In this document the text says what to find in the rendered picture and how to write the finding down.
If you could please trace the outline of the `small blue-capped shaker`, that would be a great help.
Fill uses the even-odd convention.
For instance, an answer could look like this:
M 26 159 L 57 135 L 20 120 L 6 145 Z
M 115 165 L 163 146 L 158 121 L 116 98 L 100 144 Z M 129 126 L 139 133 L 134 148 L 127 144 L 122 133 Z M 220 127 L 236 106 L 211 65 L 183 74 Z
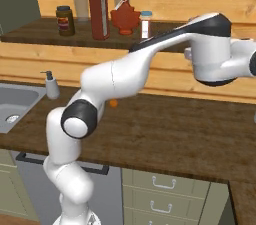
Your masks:
M 151 18 L 151 11 L 142 11 L 140 13 L 142 39 L 148 39 L 151 36 Z

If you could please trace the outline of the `maple leaf syrup bottle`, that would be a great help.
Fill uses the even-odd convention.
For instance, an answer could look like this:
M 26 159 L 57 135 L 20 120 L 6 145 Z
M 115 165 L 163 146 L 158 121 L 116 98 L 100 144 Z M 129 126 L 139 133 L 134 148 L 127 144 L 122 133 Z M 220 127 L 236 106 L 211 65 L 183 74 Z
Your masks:
M 120 0 L 110 14 L 112 25 L 120 35 L 131 35 L 133 29 L 139 26 L 140 12 L 130 5 L 129 0 Z

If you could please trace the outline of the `dark red sauce bottle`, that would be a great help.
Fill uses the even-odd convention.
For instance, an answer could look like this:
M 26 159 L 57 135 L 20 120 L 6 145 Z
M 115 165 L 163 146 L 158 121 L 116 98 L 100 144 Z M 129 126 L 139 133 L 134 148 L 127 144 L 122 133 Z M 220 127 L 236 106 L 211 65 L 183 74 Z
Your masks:
M 92 37 L 106 40 L 109 37 L 108 1 L 89 0 Z

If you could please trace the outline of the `olive cabinet door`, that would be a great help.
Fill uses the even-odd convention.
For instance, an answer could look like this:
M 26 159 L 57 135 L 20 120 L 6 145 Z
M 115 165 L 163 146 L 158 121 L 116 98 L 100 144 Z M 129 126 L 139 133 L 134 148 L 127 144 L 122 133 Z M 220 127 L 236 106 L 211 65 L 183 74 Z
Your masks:
M 4 149 L 0 149 L 0 214 L 39 221 L 18 168 Z

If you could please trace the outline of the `wooden shelf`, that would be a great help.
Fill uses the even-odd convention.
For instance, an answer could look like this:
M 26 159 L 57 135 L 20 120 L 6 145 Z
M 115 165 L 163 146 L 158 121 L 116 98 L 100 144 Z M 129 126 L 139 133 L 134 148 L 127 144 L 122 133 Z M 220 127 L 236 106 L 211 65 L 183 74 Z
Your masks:
M 60 36 L 58 32 L 57 20 L 54 18 L 41 18 L 33 21 L 19 29 L 13 30 L 0 37 L 2 42 L 45 44 L 75 47 L 91 47 L 105 49 L 129 49 L 134 43 L 141 41 L 140 28 L 133 30 L 131 35 L 120 35 L 118 29 L 110 22 L 110 37 L 107 40 L 99 41 L 92 38 L 91 22 L 80 22 L 75 19 L 75 35 Z M 174 22 L 151 22 L 151 34 L 157 35 L 183 23 Z M 256 39 L 256 24 L 232 24 L 232 37 L 239 39 Z M 189 47 L 188 42 L 184 42 L 174 47 L 164 49 L 162 52 L 183 53 Z

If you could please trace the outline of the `grey soap dispenser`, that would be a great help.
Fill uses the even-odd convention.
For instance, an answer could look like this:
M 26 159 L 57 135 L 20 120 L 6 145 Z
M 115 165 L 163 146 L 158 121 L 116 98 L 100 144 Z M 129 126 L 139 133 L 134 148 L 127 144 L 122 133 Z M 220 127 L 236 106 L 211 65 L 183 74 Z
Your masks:
M 60 96 L 60 90 L 56 78 L 52 75 L 51 71 L 45 71 L 46 79 L 46 95 L 49 99 L 57 99 Z

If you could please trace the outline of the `dark brown jar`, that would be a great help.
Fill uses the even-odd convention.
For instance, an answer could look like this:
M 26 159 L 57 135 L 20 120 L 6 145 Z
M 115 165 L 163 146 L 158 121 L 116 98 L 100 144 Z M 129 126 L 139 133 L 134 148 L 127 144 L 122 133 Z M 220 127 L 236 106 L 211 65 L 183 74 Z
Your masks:
M 73 13 L 69 6 L 58 6 L 56 8 L 56 18 L 61 36 L 73 36 L 75 34 Z

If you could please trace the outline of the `olive drawer front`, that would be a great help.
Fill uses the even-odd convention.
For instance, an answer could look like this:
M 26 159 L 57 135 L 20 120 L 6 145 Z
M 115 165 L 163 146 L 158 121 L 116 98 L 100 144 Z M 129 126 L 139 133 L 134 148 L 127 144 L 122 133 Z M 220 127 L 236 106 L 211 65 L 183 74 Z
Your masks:
M 163 213 L 137 210 L 124 207 L 124 225 L 148 225 L 149 221 L 159 223 L 159 225 L 199 225 L 199 219 L 188 219 L 170 216 Z
M 204 200 L 124 186 L 123 203 L 137 210 L 200 220 Z
M 152 176 L 157 177 L 158 184 L 168 184 L 171 179 L 176 179 L 177 183 L 173 190 L 161 189 L 152 185 Z M 170 194 L 183 195 L 204 199 L 206 197 L 210 183 L 207 181 L 176 177 L 165 174 L 150 173 L 145 171 L 122 169 L 123 184 L 153 191 L 166 192 Z

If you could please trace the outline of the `translucent grey cup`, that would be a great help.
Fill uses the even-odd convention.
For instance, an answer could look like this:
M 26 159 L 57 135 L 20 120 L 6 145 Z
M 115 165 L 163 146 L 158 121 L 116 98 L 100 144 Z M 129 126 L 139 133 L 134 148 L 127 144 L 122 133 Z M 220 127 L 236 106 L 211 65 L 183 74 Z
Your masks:
M 74 5 L 78 20 L 86 22 L 89 19 L 88 0 L 74 0 Z

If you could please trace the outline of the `grey dishwasher door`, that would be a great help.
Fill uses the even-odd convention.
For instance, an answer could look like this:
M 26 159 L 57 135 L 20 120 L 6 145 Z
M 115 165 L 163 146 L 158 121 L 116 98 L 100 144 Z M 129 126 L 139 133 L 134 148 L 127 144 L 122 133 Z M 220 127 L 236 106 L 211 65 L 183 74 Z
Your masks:
M 61 214 L 59 191 L 46 176 L 43 165 L 16 160 L 19 151 L 11 155 L 25 184 L 27 193 L 35 208 L 40 225 L 52 225 Z M 27 153 L 27 157 L 44 160 L 45 156 Z M 81 167 L 101 169 L 102 165 L 79 161 Z M 123 225 L 121 169 L 109 167 L 107 175 L 88 173 L 94 183 L 89 207 L 102 225 Z

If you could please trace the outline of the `grey metal sink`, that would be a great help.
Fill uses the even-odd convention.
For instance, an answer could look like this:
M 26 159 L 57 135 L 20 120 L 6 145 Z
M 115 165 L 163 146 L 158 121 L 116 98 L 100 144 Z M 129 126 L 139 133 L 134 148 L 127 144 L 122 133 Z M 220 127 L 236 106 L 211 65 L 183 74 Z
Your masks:
M 0 83 L 0 133 L 10 132 L 45 94 L 44 87 Z

